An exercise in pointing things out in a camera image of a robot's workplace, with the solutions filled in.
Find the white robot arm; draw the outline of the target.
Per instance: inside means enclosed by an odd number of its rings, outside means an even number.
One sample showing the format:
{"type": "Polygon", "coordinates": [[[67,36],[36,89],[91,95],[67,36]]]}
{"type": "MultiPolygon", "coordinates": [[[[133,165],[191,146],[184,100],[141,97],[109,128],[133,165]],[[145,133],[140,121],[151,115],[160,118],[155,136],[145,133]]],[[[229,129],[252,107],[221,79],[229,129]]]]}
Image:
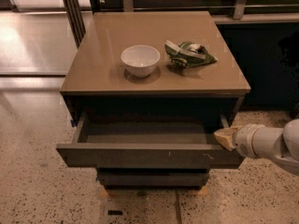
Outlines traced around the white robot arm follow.
{"type": "Polygon", "coordinates": [[[217,130],[214,136],[224,148],[236,150],[242,157],[268,159],[284,171],[299,175],[299,119],[283,128],[232,126],[217,130]]]}

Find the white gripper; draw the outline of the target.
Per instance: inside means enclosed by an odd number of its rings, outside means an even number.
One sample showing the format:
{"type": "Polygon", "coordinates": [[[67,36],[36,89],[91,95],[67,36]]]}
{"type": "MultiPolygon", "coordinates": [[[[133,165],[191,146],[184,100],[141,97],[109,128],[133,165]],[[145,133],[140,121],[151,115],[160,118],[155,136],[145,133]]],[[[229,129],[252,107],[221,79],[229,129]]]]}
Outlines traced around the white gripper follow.
{"type": "Polygon", "coordinates": [[[214,137],[224,148],[236,151],[245,158],[259,159],[253,147],[254,134],[264,128],[262,124],[248,124],[245,126],[232,126],[214,132],[214,137]]]}

